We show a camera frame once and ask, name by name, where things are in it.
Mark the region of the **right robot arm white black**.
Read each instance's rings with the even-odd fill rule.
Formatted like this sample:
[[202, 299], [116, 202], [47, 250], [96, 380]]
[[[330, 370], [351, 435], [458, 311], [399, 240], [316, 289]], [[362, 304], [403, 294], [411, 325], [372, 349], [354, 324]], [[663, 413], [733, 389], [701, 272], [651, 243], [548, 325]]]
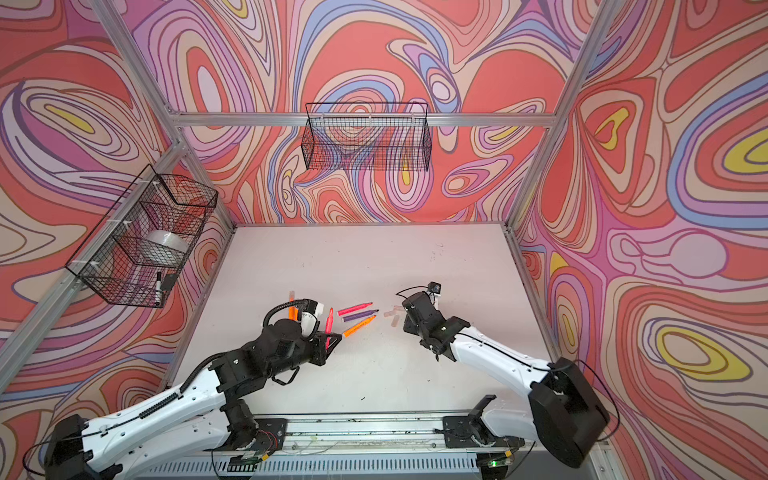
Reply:
[[528, 402], [528, 408], [520, 410], [487, 394], [468, 414], [445, 417], [442, 435], [448, 447], [505, 445], [514, 450], [530, 440], [565, 466], [579, 468], [603, 440], [610, 414], [577, 362], [533, 358], [491, 339], [466, 320], [446, 318], [438, 309], [437, 295], [427, 290], [404, 298], [402, 307], [403, 330], [417, 336], [436, 359], [472, 367]]

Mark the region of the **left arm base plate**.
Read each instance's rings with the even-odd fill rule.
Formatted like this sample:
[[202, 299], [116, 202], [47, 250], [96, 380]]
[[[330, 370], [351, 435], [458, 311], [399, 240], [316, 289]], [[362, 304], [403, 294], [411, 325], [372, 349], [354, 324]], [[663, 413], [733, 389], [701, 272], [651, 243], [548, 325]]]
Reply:
[[244, 400], [225, 404], [217, 413], [224, 415], [225, 436], [214, 450], [273, 454], [283, 448], [288, 426], [286, 418], [256, 418]]

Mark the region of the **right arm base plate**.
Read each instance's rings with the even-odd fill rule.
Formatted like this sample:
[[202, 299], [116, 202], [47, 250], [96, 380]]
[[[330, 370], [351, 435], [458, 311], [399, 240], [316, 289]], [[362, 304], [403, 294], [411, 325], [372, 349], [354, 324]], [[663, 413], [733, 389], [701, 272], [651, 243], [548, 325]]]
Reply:
[[433, 432], [443, 436], [447, 448], [491, 448], [506, 447], [517, 451], [525, 445], [525, 440], [513, 436], [497, 436], [491, 432], [481, 419], [485, 408], [497, 398], [496, 395], [485, 395], [473, 409], [464, 415], [444, 416], [442, 427]]

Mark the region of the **orange thin marker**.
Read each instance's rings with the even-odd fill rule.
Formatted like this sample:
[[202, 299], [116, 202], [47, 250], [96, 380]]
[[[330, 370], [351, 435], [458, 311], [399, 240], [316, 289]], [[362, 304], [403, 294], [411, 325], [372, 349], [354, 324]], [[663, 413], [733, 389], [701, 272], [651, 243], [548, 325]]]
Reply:
[[370, 324], [370, 323], [371, 323], [371, 322], [372, 322], [372, 321], [373, 321], [375, 318], [376, 318], [376, 315], [372, 315], [372, 316], [370, 316], [370, 317], [368, 317], [368, 318], [366, 318], [366, 319], [364, 319], [364, 320], [360, 321], [360, 322], [359, 322], [359, 323], [357, 323], [356, 325], [354, 325], [354, 326], [352, 326], [352, 327], [350, 327], [350, 328], [346, 329], [346, 330], [343, 332], [343, 337], [344, 337], [344, 338], [348, 338], [348, 337], [350, 337], [351, 335], [355, 334], [356, 332], [358, 332], [359, 330], [361, 330], [361, 329], [362, 329], [362, 328], [364, 328], [365, 326], [369, 325], [369, 324]]

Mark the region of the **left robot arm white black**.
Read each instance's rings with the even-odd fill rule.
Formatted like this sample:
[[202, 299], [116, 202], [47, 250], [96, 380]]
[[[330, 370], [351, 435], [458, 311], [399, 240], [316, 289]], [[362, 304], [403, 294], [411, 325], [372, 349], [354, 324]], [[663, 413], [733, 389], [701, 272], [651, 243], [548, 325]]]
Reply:
[[285, 302], [269, 310], [259, 336], [239, 348], [214, 353], [180, 384], [132, 407], [86, 419], [73, 414], [39, 442], [44, 479], [116, 479], [199, 450], [238, 450], [259, 440], [274, 451], [279, 442], [257, 423], [245, 397], [281, 374], [297, 376], [302, 365], [322, 366], [342, 335], [321, 327], [321, 303]]

